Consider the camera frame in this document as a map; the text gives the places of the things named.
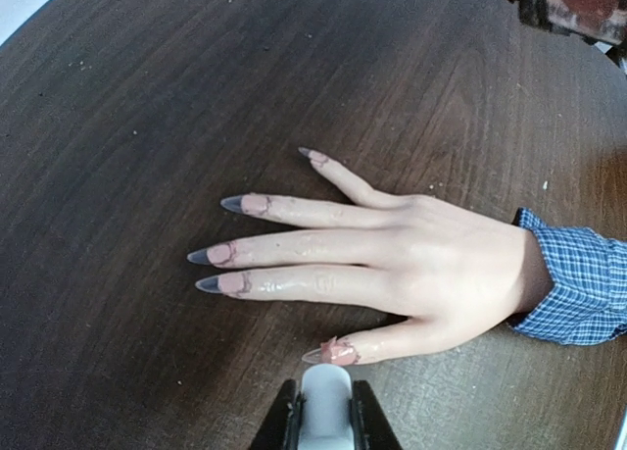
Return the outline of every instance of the wood grain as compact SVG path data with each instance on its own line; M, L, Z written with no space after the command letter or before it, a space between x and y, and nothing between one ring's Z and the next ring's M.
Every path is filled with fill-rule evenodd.
M505 0L54 0L0 48L0 448L246 448L303 352L385 321L193 287L211 270L187 252L283 229L222 196L342 200L299 145L381 189L627 238L626 96ZM602 449L625 345L499 327L351 373L408 449Z

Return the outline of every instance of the plaid shirt cuff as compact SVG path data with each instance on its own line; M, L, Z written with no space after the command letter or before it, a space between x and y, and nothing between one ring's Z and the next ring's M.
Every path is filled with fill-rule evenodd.
M514 224L531 230L554 288L514 330L560 344L592 345L627 332L627 243L585 227L548 227L526 209Z

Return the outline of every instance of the mannequin hand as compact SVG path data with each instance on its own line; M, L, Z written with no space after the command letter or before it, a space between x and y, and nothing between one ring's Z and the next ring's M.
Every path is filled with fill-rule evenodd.
M188 259L245 269L198 281L203 291L361 305L408 317L332 339L304 360L368 364L444 351L531 311L551 290L531 232L428 196L374 190L327 156L301 152L356 206L275 195L228 198L222 201L228 210L304 230L237 239Z

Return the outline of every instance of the wrist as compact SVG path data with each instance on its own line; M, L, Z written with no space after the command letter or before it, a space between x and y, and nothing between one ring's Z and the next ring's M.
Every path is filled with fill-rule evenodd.
M547 297L554 287L540 244L533 232L524 232L524 256L517 285L519 301L516 314L529 313Z

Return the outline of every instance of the peeling skin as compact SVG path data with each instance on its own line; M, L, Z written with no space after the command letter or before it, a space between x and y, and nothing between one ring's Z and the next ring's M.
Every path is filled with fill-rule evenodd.
M328 342L320 344L321 362L324 364L339 365L346 367L347 365L358 364L362 358L355 350L355 347L347 339L337 340L333 337Z

